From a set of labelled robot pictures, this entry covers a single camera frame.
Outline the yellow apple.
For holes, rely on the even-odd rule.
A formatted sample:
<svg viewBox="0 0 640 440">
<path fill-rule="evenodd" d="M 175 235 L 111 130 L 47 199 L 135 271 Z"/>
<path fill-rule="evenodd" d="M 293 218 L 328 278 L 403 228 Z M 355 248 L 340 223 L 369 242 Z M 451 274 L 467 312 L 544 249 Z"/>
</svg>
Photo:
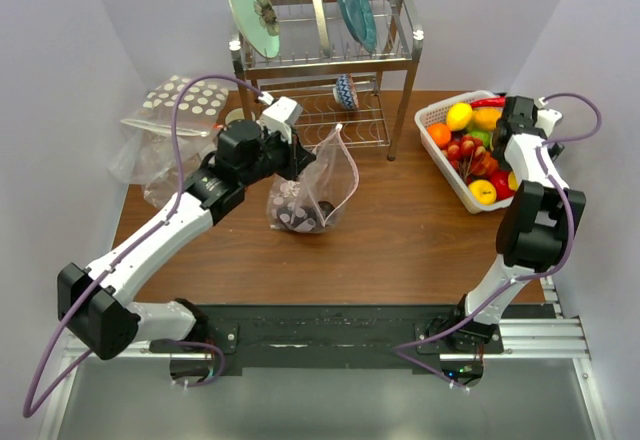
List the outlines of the yellow apple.
<svg viewBox="0 0 640 440">
<path fill-rule="evenodd" d="M 473 198 L 481 205 L 492 205 L 497 201 L 497 190 L 488 180 L 474 180 L 468 187 Z"/>
</svg>

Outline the clear polka dot zip bag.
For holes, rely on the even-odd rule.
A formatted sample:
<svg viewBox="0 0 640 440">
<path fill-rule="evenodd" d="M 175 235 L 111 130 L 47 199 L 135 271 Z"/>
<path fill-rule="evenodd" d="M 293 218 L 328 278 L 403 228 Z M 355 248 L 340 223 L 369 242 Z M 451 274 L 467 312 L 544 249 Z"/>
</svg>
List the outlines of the clear polka dot zip bag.
<svg viewBox="0 0 640 440">
<path fill-rule="evenodd" d="M 337 124 L 327 137 L 313 149 L 316 160 L 309 165 L 296 181 L 277 176 L 271 186 L 266 206 L 266 216 L 270 228 L 286 231 L 276 225 L 276 211 L 282 205 L 294 203 L 296 206 L 312 206 L 317 214 L 318 202 L 331 202 L 336 208 L 335 222 L 323 228 L 319 222 L 310 233 L 329 231 L 342 218 L 347 202 L 356 192 L 359 181 L 358 166 L 342 138 L 343 125 Z"/>
</svg>

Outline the dark purple plum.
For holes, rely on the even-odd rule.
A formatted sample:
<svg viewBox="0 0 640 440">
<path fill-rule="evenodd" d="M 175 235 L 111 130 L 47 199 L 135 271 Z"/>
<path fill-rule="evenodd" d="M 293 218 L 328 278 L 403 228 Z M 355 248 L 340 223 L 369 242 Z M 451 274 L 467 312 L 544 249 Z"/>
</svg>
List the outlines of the dark purple plum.
<svg viewBox="0 0 640 440">
<path fill-rule="evenodd" d="M 329 225 L 335 222 L 336 208 L 331 202 L 325 200 L 319 201 L 318 208 L 318 222 L 323 228 L 327 228 Z"/>
</svg>

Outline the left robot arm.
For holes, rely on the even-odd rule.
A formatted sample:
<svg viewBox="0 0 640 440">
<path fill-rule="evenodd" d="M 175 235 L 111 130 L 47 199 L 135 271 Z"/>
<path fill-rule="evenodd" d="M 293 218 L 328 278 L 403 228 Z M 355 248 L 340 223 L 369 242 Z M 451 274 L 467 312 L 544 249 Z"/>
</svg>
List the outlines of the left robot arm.
<svg viewBox="0 0 640 440">
<path fill-rule="evenodd" d="M 212 335 L 198 307 L 185 299 L 137 303 L 135 296 L 171 257 L 239 206 L 249 186 L 272 175 L 295 180 L 315 158 L 286 124 L 240 120 L 224 128 L 216 150 L 143 227 L 87 267 L 71 263 L 60 271 L 61 323 L 102 360 L 141 341 L 200 350 Z"/>
</svg>

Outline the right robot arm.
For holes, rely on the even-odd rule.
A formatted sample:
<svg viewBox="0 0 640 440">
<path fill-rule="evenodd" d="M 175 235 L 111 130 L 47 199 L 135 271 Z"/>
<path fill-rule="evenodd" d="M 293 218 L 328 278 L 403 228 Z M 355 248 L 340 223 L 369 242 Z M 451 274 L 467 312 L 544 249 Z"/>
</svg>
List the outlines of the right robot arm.
<svg viewBox="0 0 640 440">
<path fill-rule="evenodd" d="M 568 259 L 586 196 L 562 180 L 548 152 L 558 118 L 540 101 L 504 99 L 493 146 L 518 188 L 498 228 L 495 261 L 461 299 L 445 329 L 445 342 L 456 352 L 475 351 L 490 342 L 524 286 L 555 273 Z"/>
</svg>

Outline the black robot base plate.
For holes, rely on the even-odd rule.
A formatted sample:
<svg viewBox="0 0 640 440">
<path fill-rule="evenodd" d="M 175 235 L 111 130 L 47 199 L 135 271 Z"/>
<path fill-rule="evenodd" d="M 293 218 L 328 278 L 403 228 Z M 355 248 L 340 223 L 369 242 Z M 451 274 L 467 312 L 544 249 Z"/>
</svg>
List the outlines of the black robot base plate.
<svg viewBox="0 0 640 440">
<path fill-rule="evenodd" d="M 425 371 L 469 383 L 483 374 L 481 358 L 503 352 L 498 327 L 475 336 L 469 326 L 443 339 L 454 325 L 451 305 L 204 305 L 210 341 L 226 357 L 225 374 L 247 368 L 403 369 L 393 351 L 413 343 Z"/>
</svg>

